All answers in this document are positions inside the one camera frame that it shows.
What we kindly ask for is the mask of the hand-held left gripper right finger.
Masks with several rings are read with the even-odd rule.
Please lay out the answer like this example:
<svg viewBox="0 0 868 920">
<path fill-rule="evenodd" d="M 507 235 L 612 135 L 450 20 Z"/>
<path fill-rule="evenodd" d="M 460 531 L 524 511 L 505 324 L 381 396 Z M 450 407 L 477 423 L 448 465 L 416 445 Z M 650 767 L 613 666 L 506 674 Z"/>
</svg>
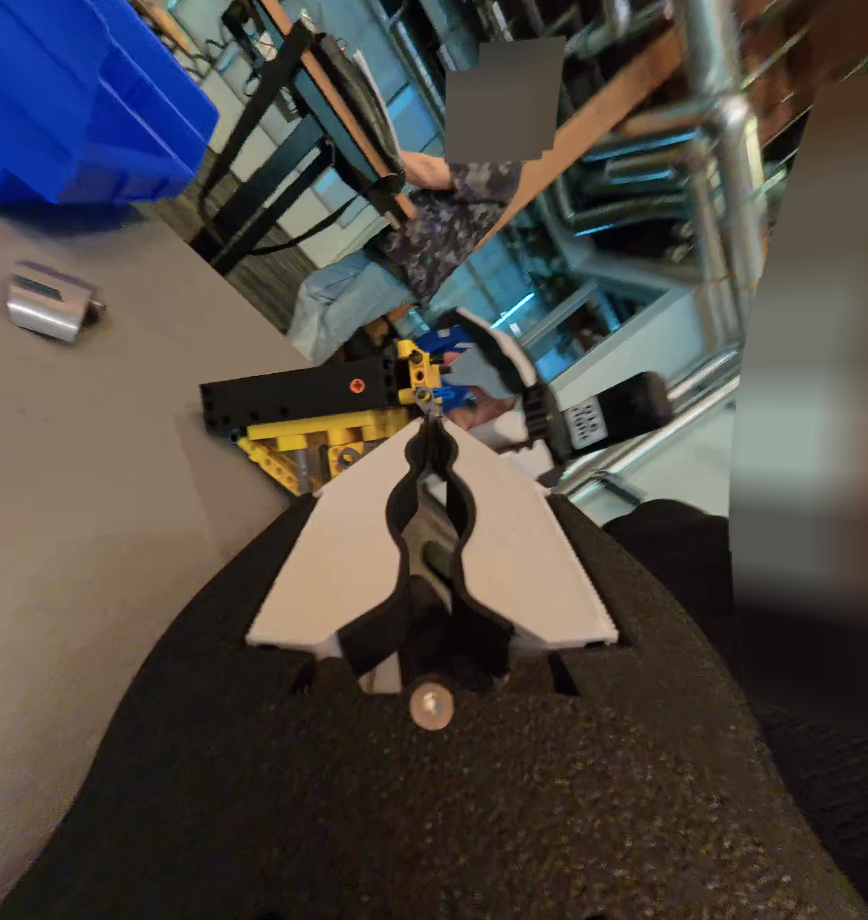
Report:
<svg viewBox="0 0 868 920">
<path fill-rule="evenodd" d="M 455 629 L 475 665 L 502 677 L 518 657 L 618 645 L 554 495 L 451 421 L 434 423 L 434 458 L 459 537 Z"/>
</svg>

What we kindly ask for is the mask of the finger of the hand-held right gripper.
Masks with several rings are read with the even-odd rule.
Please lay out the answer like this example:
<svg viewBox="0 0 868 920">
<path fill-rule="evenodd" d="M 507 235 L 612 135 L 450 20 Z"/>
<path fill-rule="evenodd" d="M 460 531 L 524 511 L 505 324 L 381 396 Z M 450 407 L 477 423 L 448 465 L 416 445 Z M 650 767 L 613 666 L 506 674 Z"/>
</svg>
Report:
<svg viewBox="0 0 868 920">
<path fill-rule="evenodd" d="M 448 386 L 478 388 L 486 396 L 514 396 L 497 369 L 481 355 L 459 355 L 444 364 L 444 381 Z"/>
<path fill-rule="evenodd" d="M 502 381 L 515 392 L 514 396 L 520 397 L 539 384 L 535 365 L 515 339 L 463 308 L 454 310 L 451 319 L 453 325 L 460 328 L 462 343 L 469 344 L 461 355 L 486 358 L 497 369 Z"/>
</svg>

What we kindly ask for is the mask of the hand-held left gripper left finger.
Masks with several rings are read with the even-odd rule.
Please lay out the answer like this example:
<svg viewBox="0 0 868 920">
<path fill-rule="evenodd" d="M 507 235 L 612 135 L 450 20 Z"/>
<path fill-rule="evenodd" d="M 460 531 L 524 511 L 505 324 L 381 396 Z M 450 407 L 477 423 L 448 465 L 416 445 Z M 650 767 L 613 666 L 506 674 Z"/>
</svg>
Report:
<svg viewBox="0 0 868 920">
<path fill-rule="evenodd" d="M 398 651 L 411 620 L 405 529 L 417 515 L 427 423 L 412 420 L 320 489 L 245 637 L 345 661 L 371 694 L 408 687 Z"/>
</svg>

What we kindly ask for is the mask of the yellow toy brick vehicle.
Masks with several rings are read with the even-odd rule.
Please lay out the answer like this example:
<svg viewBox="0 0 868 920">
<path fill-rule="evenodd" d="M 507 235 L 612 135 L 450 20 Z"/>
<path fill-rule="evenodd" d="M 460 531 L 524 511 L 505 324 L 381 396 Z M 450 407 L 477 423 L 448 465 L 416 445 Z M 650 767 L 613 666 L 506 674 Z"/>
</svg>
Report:
<svg viewBox="0 0 868 920">
<path fill-rule="evenodd" d="M 444 357 L 467 348 L 452 327 L 353 361 L 201 384 L 203 426 L 290 497 L 312 494 L 415 421 L 418 387 L 440 390 L 443 413 L 460 406 L 469 389 L 446 385 Z"/>
</svg>

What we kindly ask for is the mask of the black shoulder bag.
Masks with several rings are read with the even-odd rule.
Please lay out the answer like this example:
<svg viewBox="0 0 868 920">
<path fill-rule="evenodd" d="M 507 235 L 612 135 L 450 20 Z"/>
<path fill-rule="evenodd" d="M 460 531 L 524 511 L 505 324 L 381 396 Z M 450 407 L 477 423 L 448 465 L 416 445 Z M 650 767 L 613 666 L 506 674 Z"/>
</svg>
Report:
<svg viewBox="0 0 868 920">
<path fill-rule="evenodd" d="M 370 67 L 359 50 L 326 32 L 314 36 L 312 51 L 332 85 L 348 104 L 361 130 L 374 145 L 398 189 L 405 185 L 405 164 L 394 124 Z"/>
</svg>

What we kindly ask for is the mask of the person's dark clothing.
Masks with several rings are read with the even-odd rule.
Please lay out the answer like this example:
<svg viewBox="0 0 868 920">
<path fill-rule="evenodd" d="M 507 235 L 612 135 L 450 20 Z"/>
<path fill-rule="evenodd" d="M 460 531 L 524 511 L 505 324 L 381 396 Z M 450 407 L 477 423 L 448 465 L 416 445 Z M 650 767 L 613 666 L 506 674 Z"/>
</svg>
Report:
<svg viewBox="0 0 868 920">
<path fill-rule="evenodd" d="M 727 519 L 650 500 L 602 528 L 681 604 L 740 684 Z M 868 905 L 868 735 L 749 704 L 798 811 Z"/>
</svg>

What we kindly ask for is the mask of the chrome metal rack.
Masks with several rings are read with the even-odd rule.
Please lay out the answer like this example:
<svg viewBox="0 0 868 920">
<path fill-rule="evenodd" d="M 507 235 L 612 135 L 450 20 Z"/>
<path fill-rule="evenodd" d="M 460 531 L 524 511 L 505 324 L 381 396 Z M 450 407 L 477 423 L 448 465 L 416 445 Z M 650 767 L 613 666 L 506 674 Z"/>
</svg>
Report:
<svg viewBox="0 0 868 920">
<path fill-rule="evenodd" d="M 663 429 L 624 447 L 578 461 L 559 490 L 576 500 L 605 487 L 625 498 L 638 493 L 624 473 L 686 433 L 736 396 L 743 342 L 762 276 L 767 237 L 763 171 L 756 116 L 742 90 L 737 31 L 730 2 L 672 2 L 674 25 L 616 75 L 596 102 L 618 102 L 658 88 L 682 67 L 688 97 L 622 121 L 611 136 L 576 151 L 588 162 L 609 161 L 608 183 L 641 169 L 684 167 L 693 227 L 704 267 L 704 293 L 716 344 L 670 387 L 675 416 Z"/>
</svg>

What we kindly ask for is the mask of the black standing desk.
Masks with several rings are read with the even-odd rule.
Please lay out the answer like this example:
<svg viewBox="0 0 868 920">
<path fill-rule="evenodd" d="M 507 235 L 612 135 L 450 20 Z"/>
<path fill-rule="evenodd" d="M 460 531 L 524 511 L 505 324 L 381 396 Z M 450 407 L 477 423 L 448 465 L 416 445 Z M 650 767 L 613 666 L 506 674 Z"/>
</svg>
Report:
<svg viewBox="0 0 868 920">
<path fill-rule="evenodd" d="M 369 203 L 394 228 L 415 215 L 405 185 L 395 186 L 378 151 L 314 57 L 314 36 L 324 31 L 307 14 L 292 20 L 279 2 L 232 2 L 221 23 L 252 64 L 256 86 L 199 189 L 201 228 L 191 247 L 210 268 L 225 276 L 244 259 L 299 247 L 336 224 L 356 201 Z M 212 193 L 272 110 L 293 122 L 292 131 L 213 210 Z M 262 245 L 279 218 L 329 170 L 353 196 L 301 236 Z"/>
</svg>

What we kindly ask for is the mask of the blue plastic storage bin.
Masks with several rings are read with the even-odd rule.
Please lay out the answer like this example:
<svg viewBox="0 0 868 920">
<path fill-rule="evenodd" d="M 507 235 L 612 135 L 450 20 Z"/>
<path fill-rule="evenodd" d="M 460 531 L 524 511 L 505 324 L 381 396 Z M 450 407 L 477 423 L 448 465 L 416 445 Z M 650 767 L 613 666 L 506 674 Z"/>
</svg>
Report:
<svg viewBox="0 0 868 920">
<path fill-rule="evenodd" d="M 174 198 L 218 109 L 124 1 L 0 1 L 0 206 Z"/>
</svg>

